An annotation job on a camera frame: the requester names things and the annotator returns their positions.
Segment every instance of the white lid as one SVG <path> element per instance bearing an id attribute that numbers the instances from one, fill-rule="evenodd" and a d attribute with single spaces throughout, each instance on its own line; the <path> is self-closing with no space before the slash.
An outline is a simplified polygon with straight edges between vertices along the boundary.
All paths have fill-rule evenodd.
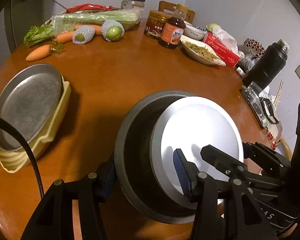
<path id="1" fill-rule="evenodd" d="M 176 203 L 195 209 L 183 195 L 173 165 L 173 151 L 180 148 L 186 159 L 215 179 L 229 178 L 202 160 L 202 147 L 211 144 L 243 162 L 239 131 L 229 114 L 215 102 L 186 97 L 172 103 L 158 119 L 150 141 L 150 162 L 163 191 Z"/>

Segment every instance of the small bottle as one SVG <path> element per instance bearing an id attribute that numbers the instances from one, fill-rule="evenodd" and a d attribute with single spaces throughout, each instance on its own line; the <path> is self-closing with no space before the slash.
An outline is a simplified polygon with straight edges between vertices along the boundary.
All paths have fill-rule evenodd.
<path id="1" fill-rule="evenodd" d="M 244 57 L 239 59 L 237 65 L 239 65 L 246 72 L 249 72 L 253 67 L 253 63 L 249 60 L 246 60 Z"/>
<path id="2" fill-rule="evenodd" d="M 164 24 L 161 37 L 158 40 L 161 46 L 168 49 L 175 49 L 178 46 L 180 38 L 183 34 L 186 24 L 184 19 L 188 12 L 188 8 L 182 4 L 178 4 L 173 16 Z"/>

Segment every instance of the black cable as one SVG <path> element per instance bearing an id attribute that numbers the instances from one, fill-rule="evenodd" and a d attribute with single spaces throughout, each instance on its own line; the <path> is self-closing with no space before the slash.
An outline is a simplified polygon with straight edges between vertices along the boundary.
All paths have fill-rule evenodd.
<path id="1" fill-rule="evenodd" d="M 40 197 L 42 199 L 44 196 L 44 190 L 43 190 L 43 184 L 42 184 L 39 168 L 37 165 L 37 161 L 35 160 L 33 152 L 31 150 L 30 146 L 28 145 L 27 141 L 12 125 L 7 123 L 2 118 L 0 118 L 0 129 L 4 130 L 5 132 L 7 132 L 11 136 L 13 136 L 21 144 L 21 146 L 25 149 L 25 151 L 29 157 L 29 160 L 31 162 L 32 168 L 34 170 L 34 174 L 37 179 L 37 183 L 38 183 L 38 187 L 39 187 Z"/>

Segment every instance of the carrot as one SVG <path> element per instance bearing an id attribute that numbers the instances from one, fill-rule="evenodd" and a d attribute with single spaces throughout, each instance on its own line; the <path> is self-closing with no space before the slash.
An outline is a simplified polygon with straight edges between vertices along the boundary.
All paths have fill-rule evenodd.
<path id="1" fill-rule="evenodd" d="M 74 27 L 74 29 L 76 30 L 76 29 L 80 28 L 81 26 L 84 26 L 84 25 L 76 25 Z M 94 35 L 98 35 L 98 36 L 101 35 L 101 26 L 99 26 L 99 25 L 91 25 L 91 24 L 89 24 L 89 26 L 94 27 L 94 29 L 96 30 L 95 33 L 94 33 Z"/>
<path id="2" fill-rule="evenodd" d="M 51 45 L 46 44 L 36 48 L 27 57 L 26 61 L 34 61 L 51 55 Z"/>
<path id="3" fill-rule="evenodd" d="M 60 33 L 56 37 L 56 42 L 58 44 L 64 44 L 68 41 L 72 41 L 73 34 L 74 34 L 74 31 L 66 32 L 66 33 Z"/>

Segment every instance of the tissue box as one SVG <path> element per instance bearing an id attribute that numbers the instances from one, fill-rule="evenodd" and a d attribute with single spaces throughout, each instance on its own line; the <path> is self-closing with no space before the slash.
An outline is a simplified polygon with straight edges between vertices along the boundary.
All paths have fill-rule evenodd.
<path id="1" fill-rule="evenodd" d="M 230 67 L 234 67 L 238 63 L 240 56 L 229 50 L 218 38 L 213 36 L 212 33 L 207 32 L 202 41 L 208 44 Z"/>

